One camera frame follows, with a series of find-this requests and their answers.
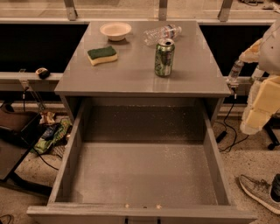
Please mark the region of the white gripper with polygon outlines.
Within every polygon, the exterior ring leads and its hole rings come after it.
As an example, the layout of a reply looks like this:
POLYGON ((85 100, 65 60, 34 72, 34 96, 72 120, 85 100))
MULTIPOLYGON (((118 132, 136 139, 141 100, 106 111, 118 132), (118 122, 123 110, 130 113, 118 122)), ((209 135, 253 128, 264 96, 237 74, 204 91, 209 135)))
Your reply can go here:
MULTIPOLYGON (((259 38, 247 50, 241 53, 239 60, 244 63, 253 63, 259 60, 259 38)), ((280 77, 272 76, 263 82, 264 71, 259 67, 250 77, 252 86, 249 90, 247 107, 244 109, 240 130, 246 135, 254 135, 260 131, 269 119, 280 109, 280 77)))

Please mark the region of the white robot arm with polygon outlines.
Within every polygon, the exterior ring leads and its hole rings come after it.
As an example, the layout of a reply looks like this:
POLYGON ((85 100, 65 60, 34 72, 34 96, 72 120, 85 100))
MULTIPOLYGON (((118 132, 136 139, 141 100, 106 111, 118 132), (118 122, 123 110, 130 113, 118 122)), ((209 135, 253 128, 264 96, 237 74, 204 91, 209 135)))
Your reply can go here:
POLYGON ((253 82, 241 118, 241 132, 254 135, 280 109, 280 20, 276 20, 239 59, 246 63, 257 62, 258 69, 269 74, 264 81, 253 82))

